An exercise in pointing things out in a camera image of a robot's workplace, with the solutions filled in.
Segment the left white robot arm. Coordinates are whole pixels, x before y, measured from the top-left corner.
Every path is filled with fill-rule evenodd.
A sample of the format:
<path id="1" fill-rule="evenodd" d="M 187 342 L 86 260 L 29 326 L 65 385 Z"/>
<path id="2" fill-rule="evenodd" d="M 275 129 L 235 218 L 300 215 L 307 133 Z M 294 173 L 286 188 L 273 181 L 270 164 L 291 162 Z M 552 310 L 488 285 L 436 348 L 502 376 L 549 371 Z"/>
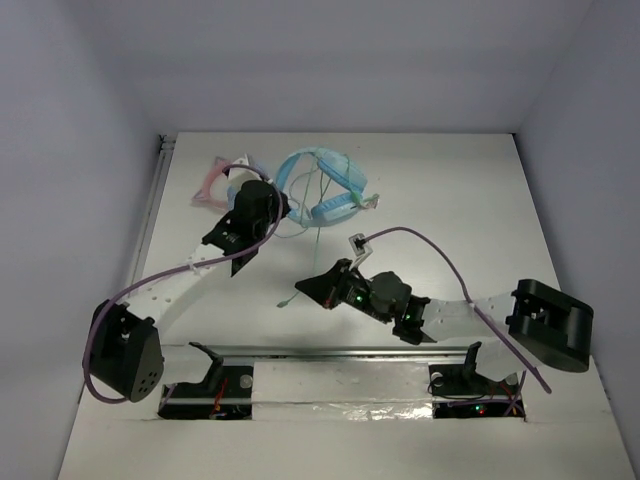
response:
<path id="1" fill-rule="evenodd" d="M 106 404 L 137 403 L 164 373 L 161 338 L 216 282 L 235 276 L 290 211 L 269 181 L 249 180 L 187 260 L 141 279 L 95 310 L 82 360 L 85 386 Z"/>

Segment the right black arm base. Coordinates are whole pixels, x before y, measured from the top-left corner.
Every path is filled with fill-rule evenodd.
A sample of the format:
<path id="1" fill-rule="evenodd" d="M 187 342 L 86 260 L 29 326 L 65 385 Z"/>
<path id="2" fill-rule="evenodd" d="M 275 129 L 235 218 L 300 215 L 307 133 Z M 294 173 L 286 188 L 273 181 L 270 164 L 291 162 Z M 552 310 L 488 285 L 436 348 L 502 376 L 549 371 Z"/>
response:
<path id="1" fill-rule="evenodd" d="M 435 419 L 526 418 L 522 400 L 526 374 L 511 374 L 500 381 L 478 374 L 480 346 L 473 343 L 463 363 L 429 367 L 427 392 L 433 399 Z"/>

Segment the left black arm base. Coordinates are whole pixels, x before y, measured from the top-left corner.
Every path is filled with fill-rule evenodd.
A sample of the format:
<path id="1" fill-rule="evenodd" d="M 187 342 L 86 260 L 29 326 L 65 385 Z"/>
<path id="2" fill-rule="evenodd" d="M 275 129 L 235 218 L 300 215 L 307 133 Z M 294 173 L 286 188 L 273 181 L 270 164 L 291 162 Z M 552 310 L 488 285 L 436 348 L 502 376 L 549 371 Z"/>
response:
<path id="1" fill-rule="evenodd" d="M 164 420 L 251 420 L 254 365 L 226 365 L 224 358 L 198 342 L 189 345 L 209 357 L 199 382 L 163 388 L 157 414 Z"/>

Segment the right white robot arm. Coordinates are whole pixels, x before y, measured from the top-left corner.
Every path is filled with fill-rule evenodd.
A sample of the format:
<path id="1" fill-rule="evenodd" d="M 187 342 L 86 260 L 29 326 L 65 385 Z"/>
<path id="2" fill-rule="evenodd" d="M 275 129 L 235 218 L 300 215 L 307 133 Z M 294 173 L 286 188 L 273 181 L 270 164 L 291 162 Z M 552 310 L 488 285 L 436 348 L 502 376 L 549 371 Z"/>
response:
<path id="1" fill-rule="evenodd" d="M 475 393 L 539 365 L 571 373 L 590 365 L 593 309 L 537 280 L 523 279 L 513 291 L 485 299 L 444 301 L 415 295 L 392 271 L 366 278 L 341 259 L 295 287 L 325 309 L 347 305 L 389 324 L 411 345 L 470 341 L 475 360 L 463 366 L 461 378 Z"/>

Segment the large light blue headphones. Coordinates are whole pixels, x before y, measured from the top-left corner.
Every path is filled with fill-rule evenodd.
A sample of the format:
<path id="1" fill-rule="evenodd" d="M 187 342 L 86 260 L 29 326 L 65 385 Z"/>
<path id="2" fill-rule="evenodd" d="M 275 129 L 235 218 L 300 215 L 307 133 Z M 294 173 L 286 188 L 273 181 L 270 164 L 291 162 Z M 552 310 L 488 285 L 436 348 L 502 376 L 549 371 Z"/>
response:
<path id="1" fill-rule="evenodd" d="M 289 181 L 296 164 L 303 157 L 311 158 L 308 172 Z M 319 175 L 318 202 L 310 203 L 311 179 Z M 281 191 L 293 194 L 299 179 L 306 178 L 301 200 L 293 199 L 294 206 L 287 217 L 303 228 L 324 228 L 353 218 L 357 213 L 376 204 L 377 197 L 364 197 L 368 179 L 363 170 L 346 154 L 323 147 L 308 147 L 291 154 L 279 167 L 275 183 Z"/>

